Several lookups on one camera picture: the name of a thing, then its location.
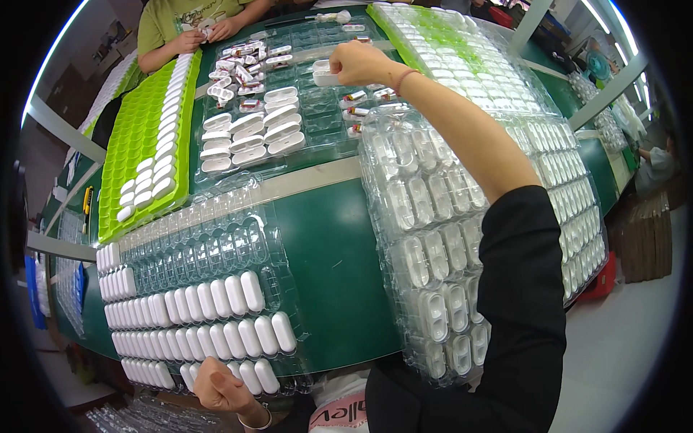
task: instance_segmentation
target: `ceiling light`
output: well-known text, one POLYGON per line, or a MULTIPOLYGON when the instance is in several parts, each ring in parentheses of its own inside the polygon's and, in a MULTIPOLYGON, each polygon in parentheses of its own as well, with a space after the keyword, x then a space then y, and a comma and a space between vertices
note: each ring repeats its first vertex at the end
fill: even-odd
POLYGON ((39 68, 39 72, 36 74, 36 78, 34 79, 34 84, 31 85, 31 90, 29 91, 29 96, 26 99, 26 104, 24 105, 24 113, 21 115, 21 124, 20 128, 24 126, 24 119, 26 118, 27 113, 29 113, 29 105, 31 104, 31 98, 33 98, 34 93, 36 92, 36 86, 39 84, 39 80, 41 80, 41 76, 43 75, 44 70, 46 69, 46 65, 48 64, 48 61, 51 59, 51 56, 53 55, 53 52, 55 51, 55 48, 58 46, 58 42, 62 39, 63 36, 65 36, 65 32, 67 31, 67 28, 70 27, 70 24, 72 24, 72 21, 75 20, 77 17, 77 14, 80 13, 82 8, 85 7, 89 0, 84 0, 82 3, 80 3, 79 6, 77 6, 77 9, 75 9, 75 12, 70 16, 70 19, 67 20, 67 23, 63 26, 62 30, 60 33, 58 33, 58 37, 55 38, 55 41, 53 41, 53 45, 51 45, 51 49, 48 50, 48 54, 46 54, 46 58, 44 59, 43 63, 41 63, 41 67, 39 68))
POLYGON ((599 23, 599 25, 602 26, 602 28, 604 29, 604 32, 605 32, 605 33, 611 33, 611 31, 609 31, 609 29, 608 29, 608 27, 606 26, 606 23, 604 22, 604 20, 602 19, 602 17, 599 16, 599 14, 598 14, 597 11, 594 9, 594 7, 590 4, 590 2, 587 1, 587 0, 582 0, 582 4, 584 4, 585 7, 586 7, 587 9, 589 9, 589 11, 592 13, 592 15, 595 16, 595 19, 597 20, 597 22, 599 23))
POLYGON ((611 4, 611 8, 616 14, 616 17, 618 18, 618 22, 621 23, 621 27, 623 27, 623 33, 626 34, 626 39, 628 39, 628 45, 631 46, 631 52, 633 55, 638 55, 638 46, 635 45, 635 38, 633 37, 633 33, 631 32, 631 28, 628 27, 628 23, 626 23, 626 19, 623 18, 623 15, 621 14, 621 11, 618 10, 615 4, 611 0, 609 0, 609 3, 611 4))

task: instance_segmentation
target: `green t-shirt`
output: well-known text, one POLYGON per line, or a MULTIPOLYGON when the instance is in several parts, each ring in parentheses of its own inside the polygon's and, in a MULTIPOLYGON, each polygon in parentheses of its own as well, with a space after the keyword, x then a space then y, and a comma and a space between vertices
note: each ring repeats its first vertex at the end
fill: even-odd
POLYGON ((253 0, 150 0, 139 19, 137 53, 145 54, 181 32, 238 15, 253 0))

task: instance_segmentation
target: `silver bangle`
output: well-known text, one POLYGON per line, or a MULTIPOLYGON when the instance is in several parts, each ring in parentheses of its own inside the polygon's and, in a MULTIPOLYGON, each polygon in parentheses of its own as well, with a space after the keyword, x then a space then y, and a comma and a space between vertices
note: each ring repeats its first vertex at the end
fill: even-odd
POLYGON ((239 422, 243 427, 249 428, 250 430, 258 430, 258 431, 259 431, 259 430, 265 430, 265 429, 270 428, 270 426, 272 425, 272 412, 270 412, 270 410, 267 408, 267 403, 262 403, 262 407, 264 407, 265 410, 267 411, 267 414, 270 415, 270 420, 267 422, 267 424, 266 424, 264 427, 260 427, 260 428, 257 428, 257 427, 250 427, 249 425, 247 425, 246 423, 244 423, 244 422, 240 419, 240 417, 238 417, 238 422, 239 422))

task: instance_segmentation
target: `wrist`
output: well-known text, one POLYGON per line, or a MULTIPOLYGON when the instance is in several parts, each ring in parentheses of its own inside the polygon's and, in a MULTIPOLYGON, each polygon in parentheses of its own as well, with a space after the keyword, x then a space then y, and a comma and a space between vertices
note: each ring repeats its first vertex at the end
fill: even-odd
POLYGON ((261 428, 266 426, 270 420, 269 411, 256 400, 253 400, 253 403, 247 411, 239 412, 238 418, 248 427, 261 428))
POLYGON ((410 68, 406 64, 395 62, 393 60, 384 64, 380 71, 376 73, 376 82, 388 87, 392 87, 397 83, 399 77, 408 71, 410 68))

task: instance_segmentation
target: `fluorescent light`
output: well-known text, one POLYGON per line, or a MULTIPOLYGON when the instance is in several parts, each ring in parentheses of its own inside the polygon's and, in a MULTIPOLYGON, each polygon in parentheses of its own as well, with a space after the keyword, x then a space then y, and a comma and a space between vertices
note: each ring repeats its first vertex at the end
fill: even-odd
POLYGON ((41 80, 41 76, 43 75, 44 70, 46 69, 46 65, 48 64, 48 61, 51 59, 51 56, 53 55, 53 52, 55 51, 55 48, 58 46, 58 42, 62 39, 63 36, 65 36, 65 32, 67 32, 67 28, 70 27, 70 24, 72 24, 72 21, 75 20, 77 17, 77 14, 80 13, 82 8, 85 7, 89 0, 84 0, 82 3, 80 3, 79 6, 77 6, 77 9, 75 9, 75 12, 72 14, 70 19, 67 20, 67 23, 62 27, 62 30, 60 33, 58 33, 58 37, 55 38, 55 41, 53 41, 53 45, 51 45, 51 49, 48 50, 48 54, 46 54, 46 58, 44 59, 44 62, 41 64, 41 67, 39 68, 39 72, 36 74, 36 79, 34 79, 34 84, 31 86, 31 90, 29 91, 29 96, 26 99, 26 104, 24 105, 24 113, 21 115, 21 124, 20 128, 24 126, 24 119, 26 118, 27 113, 29 113, 29 105, 31 103, 31 98, 33 98, 34 93, 36 92, 36 86, 39 84, 39 80, 41 80))
POLYGON ((598 14, 597 11, 592 7, 592 5, 590 4, 590 2, 587 1, 587 0, 582 0, 582 4, 584 4, 585 7, 586 7, 587 9, 589 9, 589 11, 592 13, 592 15, 595 16, 595 19, 597 20, 597 22, 599 23, 599 25, 602 26, 602 28, 604 29, 604 32, 605 32, 605 33, 611 33, 611 31, 610 31, 610 30, 608 29, 608 27, 606 26, 606 23, 604 22, 604 20, 602 19, 602 17, 599 16, 599 14, 598 14))
POLYGON ((618 22, 621 23, 621 27, 623 27, 623 33, 626 34, 626 39, 628 39, 628 45, 631 46, 631 52, 633 55, 638 55, 638 46, 635 45, 635 38, 633 37, 633 33, 631 32, 631 28, 628 27, 628 23, 626 23, 626 19, 623 18, 623 15, 621 14, 621 11, 618 10, 615 4, 611 0, 609 0, 609 3, 611 4, 611 8, 616 14, 616 17, 618 18, 618 22))
POLYGON ((645 104, 647 104, 647 108, 650 108, 649 104, 649 88, 645 85, 642 86, 642 90, 645 92, 645 104))
POLYGON ((623 59, 623 64, 628 66, 628 60, 626 60, 626 54, 623 52, 623 48, 616 42, 616 49, 618 50, 618 53, 621 55, 621 58, 623 59))

